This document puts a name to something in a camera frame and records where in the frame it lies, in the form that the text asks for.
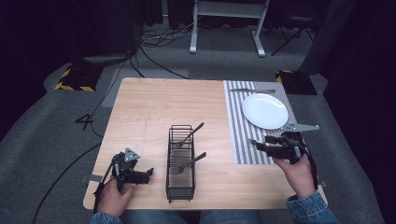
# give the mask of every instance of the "human hand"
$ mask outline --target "human hand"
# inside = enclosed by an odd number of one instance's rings
[[[120,193],[117,188],[117,179],[111,179],[102,191],[97,212],[119,217],[134,195],[135,187],[136,184],[132,184],[128,189],[123,190],[123,193]]]
[[[315,193],[314,180],[311,174],[311,164],[306,155],[303,155],[295,164],[289,164],[275,158],[273,158],[273,160],[275,164],[283,170],[286,179],[299,199]]]

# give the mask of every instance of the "striped placemat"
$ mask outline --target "striped placemat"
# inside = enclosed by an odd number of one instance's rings
[[[233,160],[237,164],[274,164],[265,152],[257,150],[248,141],[249,138],[259,141],[264,140],[265,135],[280,136],[280,129],[264,130],[250,123],[242,111],[242,103],[252,92],[230,91],[234,88],[249,88],[252,90],[276,90],[269,95],[281,101],[289,112],[288,122],[296,123],[288,96],[281,83],[277,82],[253,82],[224,80],[224,93],[227,102],[228,121],[233,141]]]

